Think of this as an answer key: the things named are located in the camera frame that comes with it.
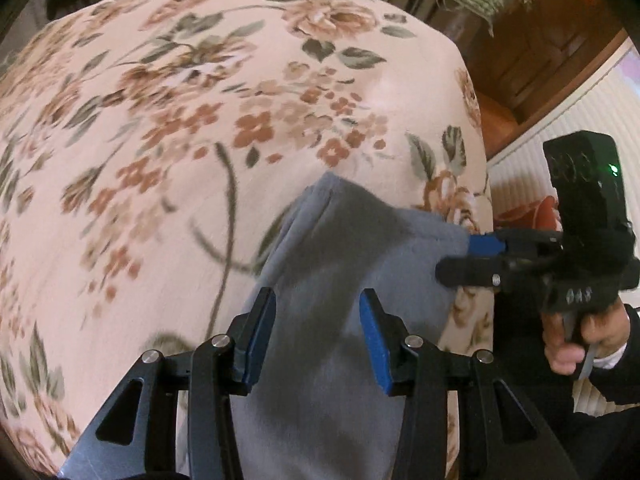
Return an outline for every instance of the red object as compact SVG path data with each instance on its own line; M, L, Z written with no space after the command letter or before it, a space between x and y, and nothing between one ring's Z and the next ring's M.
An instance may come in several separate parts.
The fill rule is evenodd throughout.
M515 207L495 217L494 227L562 231L558 202L550 195L542 200Z

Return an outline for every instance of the bed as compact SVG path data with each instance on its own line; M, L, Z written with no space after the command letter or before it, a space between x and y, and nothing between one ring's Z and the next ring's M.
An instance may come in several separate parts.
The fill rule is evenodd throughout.
M379 0L105 0L18 55L0 132L0 417L47 473L145 349L226 329L324 172L492 228L460 53ZM440 347L490 348L492 301L460 289Z

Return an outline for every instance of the person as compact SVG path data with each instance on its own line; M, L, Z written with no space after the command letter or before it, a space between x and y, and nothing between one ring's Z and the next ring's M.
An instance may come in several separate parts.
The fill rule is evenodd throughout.
M564 341L559 314L540 316L526 298L496 295L494 353L529 396L572 460L580 480L640 478L640 408L591 416L574 412L572 374L584 348ZM585 343L598 343L590 381L618 405L640 403L640 317L618 298L585 316Z

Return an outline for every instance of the folded fabric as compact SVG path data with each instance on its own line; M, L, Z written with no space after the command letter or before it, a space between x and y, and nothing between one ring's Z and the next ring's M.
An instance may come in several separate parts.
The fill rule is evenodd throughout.
M358 296L375 288L387 312L437 342L455 291L436 282L434 268L467 248L463 228L391 208L331 173L305 191L248 299L247 309L272 286L277 314L260 381L250 396L232 398L245 478L388 474L404 399L375 383Z

